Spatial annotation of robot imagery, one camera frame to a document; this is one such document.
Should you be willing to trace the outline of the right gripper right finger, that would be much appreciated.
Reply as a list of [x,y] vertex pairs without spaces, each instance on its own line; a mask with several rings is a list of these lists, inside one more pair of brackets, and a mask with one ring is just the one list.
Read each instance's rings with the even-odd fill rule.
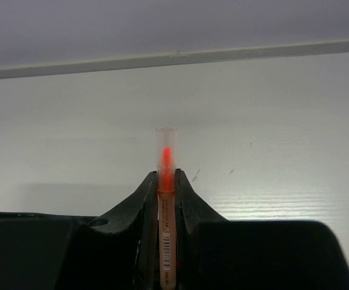
[[175,175],[180,289],[349,289],[339,241],[318,221],[229,221]]

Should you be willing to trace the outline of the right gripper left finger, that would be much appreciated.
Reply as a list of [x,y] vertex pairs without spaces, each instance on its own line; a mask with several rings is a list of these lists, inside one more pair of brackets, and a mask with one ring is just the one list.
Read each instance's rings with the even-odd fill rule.
[[153,289],[156,184],[97,217],[0,212],[0,289]]

